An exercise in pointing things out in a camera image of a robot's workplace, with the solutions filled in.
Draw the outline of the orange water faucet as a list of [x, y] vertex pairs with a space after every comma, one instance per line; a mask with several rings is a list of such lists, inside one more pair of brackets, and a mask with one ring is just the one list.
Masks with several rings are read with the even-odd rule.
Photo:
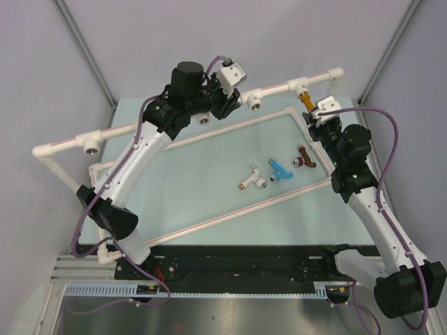
[[309, 95], [308, 91], [302, 92], [299, 95], [299, 99], [301, 103], [306, 107], [308, 113], [312, 113], [316, 109], [316, 106], [312, 101], [312, 98]]

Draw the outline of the white PVC pipe frame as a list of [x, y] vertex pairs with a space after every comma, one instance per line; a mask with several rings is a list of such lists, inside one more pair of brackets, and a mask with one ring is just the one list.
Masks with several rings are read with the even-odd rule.
[[[271, 87], [252, 89], [244, 93], [240, 92], [239, 102], [241, 103], [241, 106], [246, 105], [250, 110], [257, 111], [261, 108], [262, 100], [266, 97], [286, 92], [292, 92], [299, 98], [299, 95], [302, 92], [305, 91], [309, 92], [309, 87], [311, 85], [320, 82], [328, 82], [329, 83], [328, 93], [330, 95], [333, 95], [337, 91], [338, 83], [342, 78], [343, 74], [344, 71], [342, 68], [333, 68], [321, 74], [295, 78], [285, 83], [277, 84]], [[207, 113], [197, 115], [192, 118], [204, 119], [209, 117], [210, 115], [212, 114]], [[72, 178], [72, 176], [69, 173], [67, 173], [67, 171], [65, 171], [65, 169], [63, 169], [63, 167], [60, 166], [60, 164], [58, 164], [58, 162], [56, 162], [56, 160], [54, 159], [54, 155], [59, 152], [68, 151], [69, 149], [74, 149], [78, 147], [82, 148], [86, 154], [96, 154], [96, 152], [98, 151], [98, 146], [100, 144], [108, 141], [109, 139], [113, 139], [114, 137], [119, 137], [127, 134], [132, 134], [133, 136], [132, 140], [133, 140], [135, 131], [137, 129], [137, 122], [138, 118], [135, 122], [127, 124], [125, 126], [109, 128], [105, 130], [91, 131], [88, 133], [79, 134], [76, 137], [61, 142], [41, 144], [33, 148], [32, 154], [43, 165], [47, 166], [51, 171], [53, 171], [53, 173], [60, 180], [62, 180], [72, 191], [77, 193], [79, 187], [82, 184], [74, 180], [74, 178]], [[168, 145], [166, 149], [171, 148], [174, 145], [174, 143], [175, 140], [173, 140], [173, 142], [170, 145]], [[73, 240], [72, 237], [71, 253], [75, 258], [85, 258], [88, 255], [97, 252], [100, 262], [102, 264], [108, 264], [109, 262], [115, 260], [115, 257], [109, 256], [107, 254], [108, 251], [106, 248], [106, 243], [107, 241], [111, 241], [109, 239], [109, 236], [110, 236], [109, 233], [106, 230], [98, 227], [97, 224], [95, 224], [95, 222], [92, 219], [86, 218], [81, 228], [80, 236], [78, 237], [78, 242], [76, 245], [72, 244]]]

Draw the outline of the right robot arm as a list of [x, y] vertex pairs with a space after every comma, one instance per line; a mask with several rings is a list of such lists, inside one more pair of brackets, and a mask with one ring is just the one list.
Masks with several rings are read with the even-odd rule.
[[372, 291], [387, 318], [403, 318], [437, 306], [446, 282], [446, 268], [430, 262], [411, 241], [383, 197], [380, 181], [366, 160], [371, 151], [370, 130], [358, 124], [343, 127], [332, 115], [324, 124], [310, 113], [303, 115], [313, 142], [322, 145], [335, 168], [332, 189], [362, 221], [382, 265], [374, 263], [348, 244], [331, 247], [322, 262], [330, 280], [351, 277]]

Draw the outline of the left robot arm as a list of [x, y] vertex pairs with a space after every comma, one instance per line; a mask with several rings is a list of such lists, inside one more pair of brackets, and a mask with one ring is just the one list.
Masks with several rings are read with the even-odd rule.
[[76, 193], [84, 207], [72, 244], [76, 245], [86, 218], [109, 233], [119, 252], [131, 263], [138, 278], [150, 277], [154, 261], [137, 229], [138, 216], [126, 208], [133, 188], [154, 159], [170, 145], [194, 116], [210, 113], [225, 119], [240, 107], [237, 85], [246, 73], [239, 63], [225, 59], [215, 73], [192, 61], [179, 63], [163, 91], [148, 98], [140, 108], [133, 140], [106, 176], [91, 188], [81, 185]]

